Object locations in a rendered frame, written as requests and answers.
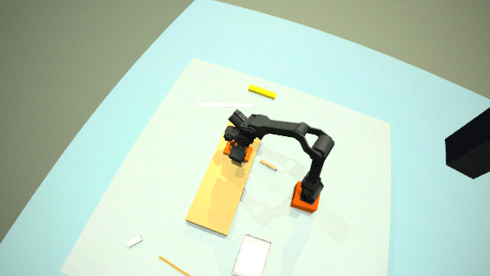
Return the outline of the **yellow rectangular bar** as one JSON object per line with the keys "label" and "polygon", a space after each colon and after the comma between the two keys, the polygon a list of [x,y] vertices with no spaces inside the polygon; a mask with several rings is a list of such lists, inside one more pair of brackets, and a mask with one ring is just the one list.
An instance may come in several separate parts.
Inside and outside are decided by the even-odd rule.
{"label": "yellow rectangular bar", "polygon": [[269,97],[269,98],[272,98],[272,99],[275,99],[276,98],[276,93],[273,93],[273,92],[270,92],[270,91],[267,91],[266,89],[261,89],[261,88],[258,88],[256,86],[253,86],[253,85],[250,85],[249,88],[248,88],[249,91],[252,91],[252,92],[255,92],[257,94],[260,94],[260,95],[264,95],[266,97]]}

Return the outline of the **orange rectangular panel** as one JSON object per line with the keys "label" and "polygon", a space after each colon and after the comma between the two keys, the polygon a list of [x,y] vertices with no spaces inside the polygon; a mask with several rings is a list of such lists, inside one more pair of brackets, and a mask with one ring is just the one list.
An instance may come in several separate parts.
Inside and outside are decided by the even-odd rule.
{"label": "orange rectangular panel", "polygon": [[256,137],[253,144],[249,145],[253,150],[248,162],[238,163],[223,154],[227,144],[223,136],[224,133],[188,211],[186,221],[228,236],[261,140]]}

